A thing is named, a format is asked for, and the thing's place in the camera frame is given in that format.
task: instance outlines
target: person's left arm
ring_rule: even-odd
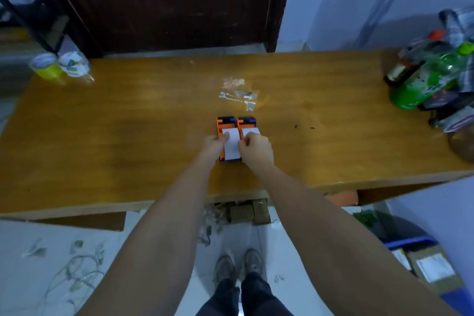
[[[227,139],[205,140],[143,215],[78,316],[175,314],[193,271],[209,174]]]

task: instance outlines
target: orange and purple plastic device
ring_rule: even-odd
[[[236,119],[234,116],[221,116],[217,118],[217,136],[219,138],[226,132],[226,129],[238,128],[239,137],[240,140],[242,140],[242,129],[256,127],[257,120],[253,116],[245,116],[238,119]],[[225,160],[226,152],[225,149],[222,149],[222,152],[219,156],[219,161]]]

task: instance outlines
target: pants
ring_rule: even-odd
[[[230,279],[222,280],[196,316],[238,316],[239,292]],[[256,272],[248,273],[242,283],[242,308],[246,316],[293,316]]]

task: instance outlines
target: green soda bottle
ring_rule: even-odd
[[[474,44],[466,41],[451,53],[433,55],[408,80],[391,92],[390,101],[401,109],[416,108],[457,78],[466,66],[467,56],[473,51]]]

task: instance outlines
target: person's right hand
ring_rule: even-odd
[[[260,134],[248,133],[238,142],[242,161],[255,172],[260,166],[273,164],[273,149],[268,138]]]

